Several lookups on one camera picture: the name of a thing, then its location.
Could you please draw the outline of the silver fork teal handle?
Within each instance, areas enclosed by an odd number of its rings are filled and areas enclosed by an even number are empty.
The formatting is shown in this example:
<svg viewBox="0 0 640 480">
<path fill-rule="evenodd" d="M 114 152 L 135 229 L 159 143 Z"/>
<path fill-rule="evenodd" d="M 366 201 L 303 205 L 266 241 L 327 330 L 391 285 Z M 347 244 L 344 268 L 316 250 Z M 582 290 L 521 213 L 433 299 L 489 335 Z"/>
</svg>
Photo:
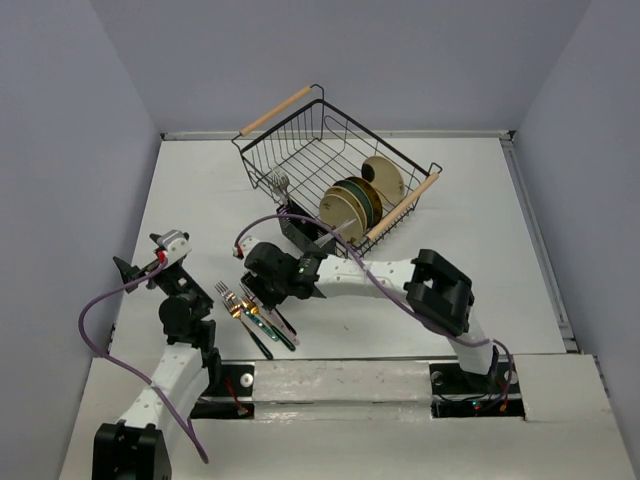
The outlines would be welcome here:
<svg viewBox="0 0 640 480">
<path fill-rule="evenodd" d="M 273 340 L 274 342 L 279 341 L 278 335 L 269 327 L 269 325 L 264 320 L 255 315 L 248 307 L 244 307 L 243 310 L 249 320 L 261 331 L 263 331 L 271 340 Z"/>
</svg>

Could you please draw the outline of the clear chopstick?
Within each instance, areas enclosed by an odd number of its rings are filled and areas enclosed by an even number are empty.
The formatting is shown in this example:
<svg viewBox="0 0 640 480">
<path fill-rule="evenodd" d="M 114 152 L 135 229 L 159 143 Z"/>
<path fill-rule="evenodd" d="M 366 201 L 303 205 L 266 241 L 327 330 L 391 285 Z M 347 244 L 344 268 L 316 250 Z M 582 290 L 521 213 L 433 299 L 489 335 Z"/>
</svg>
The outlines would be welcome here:
<svg viewBox="0 0 640 480">
<path fill-rule="evenodd" d="M 355 222 L 355 219 L 345 220 L 339 226 L 333 228 L 330 232 L 322 235 L 317 240 L 314 241 L 314 244 L 318 248 L 322 248 L 328 242 L 330 242 L 334 238 L 334 234 L 340 235 L 346 228 L 351 226 Z"/>
</svg>

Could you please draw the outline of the black fork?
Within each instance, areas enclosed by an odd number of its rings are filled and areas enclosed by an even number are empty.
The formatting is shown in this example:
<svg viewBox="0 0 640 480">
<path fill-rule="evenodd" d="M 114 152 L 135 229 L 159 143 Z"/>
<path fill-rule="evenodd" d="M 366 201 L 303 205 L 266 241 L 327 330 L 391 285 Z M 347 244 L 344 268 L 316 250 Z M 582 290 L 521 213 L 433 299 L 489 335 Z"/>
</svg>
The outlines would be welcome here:
<svg viewBox="0 0 640 480">
<path fill-rule="evenodd" d="M 292 213 L 291 198 L 288 194 L 288 183 L 282 177 L 277 177 L 272 181 L 272 187 L 276 194 L 279 195 L 287 213 Z"/>
</svg>

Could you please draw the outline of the silver fork pink handle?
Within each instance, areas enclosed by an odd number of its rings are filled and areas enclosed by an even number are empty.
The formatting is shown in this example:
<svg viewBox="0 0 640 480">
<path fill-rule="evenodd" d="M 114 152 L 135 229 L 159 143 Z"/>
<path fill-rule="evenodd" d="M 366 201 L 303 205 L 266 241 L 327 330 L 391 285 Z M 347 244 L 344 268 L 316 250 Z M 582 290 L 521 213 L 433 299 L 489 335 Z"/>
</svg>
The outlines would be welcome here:
<svg viewBox="0 0 640 480">
<path fill-rule="evenodd" d="M 266 315 L 271 323 L 275 325 L 294 345 L 298 346 L 300 344 L 297 335 L 289 328 L 288 324 L 277 312 L 271 310 L 268 311 Z"/>
</svg>

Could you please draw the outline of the plain silver fork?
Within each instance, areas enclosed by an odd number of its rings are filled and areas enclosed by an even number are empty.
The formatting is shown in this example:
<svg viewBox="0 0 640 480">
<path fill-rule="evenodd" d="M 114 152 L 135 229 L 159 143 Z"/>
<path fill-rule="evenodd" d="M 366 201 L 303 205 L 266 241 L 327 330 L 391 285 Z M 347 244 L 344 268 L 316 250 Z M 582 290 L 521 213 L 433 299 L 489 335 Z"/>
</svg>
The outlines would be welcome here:
<svg viewBox="0 0 640 480">
<path fill-rule="evenodd" d="M 288 176 L 279 168 L 274 168 L 271 172 L 271 184 L 273 190 L 282 198 L 283 202 L 289 203 L 290 197 L 288 194 L 289 186 Z"/>
</svg>

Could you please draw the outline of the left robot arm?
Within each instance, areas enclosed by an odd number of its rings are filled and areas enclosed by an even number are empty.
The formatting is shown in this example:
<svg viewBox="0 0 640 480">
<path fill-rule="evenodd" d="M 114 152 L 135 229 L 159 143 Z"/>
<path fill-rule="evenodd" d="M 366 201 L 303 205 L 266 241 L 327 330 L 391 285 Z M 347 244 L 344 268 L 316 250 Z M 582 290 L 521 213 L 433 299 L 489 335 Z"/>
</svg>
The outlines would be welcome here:
<svg viewBox="0 0 640 480">
<path fill-rule="evenodd" d="M 102 424 L 93 440 L 94 479 L 169 479 L 174 433 L 184 432 L 203 463 L 209 457 L 197 438 L 190 414 L 202 395 L 221 383 L 221 356 L 215 346 L 216 323 L 209 319 L 214 302 L 186 272 L 189 236 L 180 230 L 153 234 L 155 258 L 139 268 L 116 258 L 122 290 L 140 284 L 159 288 L 165 299 L 158 309 L 167 345 L 151 375 L 100 348 L 98 357 L 132 373 L 144 387 L 114 423 Z"/>
</svg>

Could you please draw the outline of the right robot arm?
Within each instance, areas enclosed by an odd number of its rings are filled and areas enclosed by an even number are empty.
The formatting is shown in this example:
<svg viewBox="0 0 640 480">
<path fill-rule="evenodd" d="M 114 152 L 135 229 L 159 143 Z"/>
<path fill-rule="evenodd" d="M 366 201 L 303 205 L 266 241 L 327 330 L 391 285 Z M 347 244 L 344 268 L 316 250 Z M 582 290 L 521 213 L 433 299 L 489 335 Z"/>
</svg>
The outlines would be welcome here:
<svg viewBox="0 0 640 480">
<path fill-rule="evenodd" d="M 269 310 L 288 298 L 385 299 L 447 338 L 470 391 L 494 390 L 499 353 L 476 318 L 472 281 L 431 249 L 413 259 L 364 261 L 311 251 L 296 258 L 249 236 L 236 248 L 247 273 L 242 283 Z"/>
</svg>

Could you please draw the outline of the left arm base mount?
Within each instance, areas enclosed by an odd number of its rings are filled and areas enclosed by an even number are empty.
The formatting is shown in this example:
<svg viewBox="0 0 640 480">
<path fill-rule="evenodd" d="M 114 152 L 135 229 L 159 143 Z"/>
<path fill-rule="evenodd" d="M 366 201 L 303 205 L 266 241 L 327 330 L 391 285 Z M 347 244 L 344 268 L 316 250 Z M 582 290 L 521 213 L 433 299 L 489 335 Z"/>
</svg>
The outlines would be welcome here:
<svg viewBox="0 0 640 480">
<path fill-rule="evenodd" d="M 255 365 L 227 363 L 222 365 L 220 381 L 211 383 L 197 400 L 192 419 L 247 420 L 254 417 L 253 387 Z"/>
</svg>

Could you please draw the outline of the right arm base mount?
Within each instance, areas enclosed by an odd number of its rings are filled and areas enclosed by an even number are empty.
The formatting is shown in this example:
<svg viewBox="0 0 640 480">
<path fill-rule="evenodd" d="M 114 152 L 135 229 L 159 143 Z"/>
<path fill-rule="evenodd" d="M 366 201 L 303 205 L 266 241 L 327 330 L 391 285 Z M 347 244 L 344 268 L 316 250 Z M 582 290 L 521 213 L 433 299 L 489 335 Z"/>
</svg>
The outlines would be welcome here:
<svg viewBox="0 0 640 480">
<path fill-rule="evenodd" d="M 461 370 L 457 363 L 429 365 L 435 419 L 525 418 L 517 371 L 500 361 L 493 378 Z"/>
</svg>

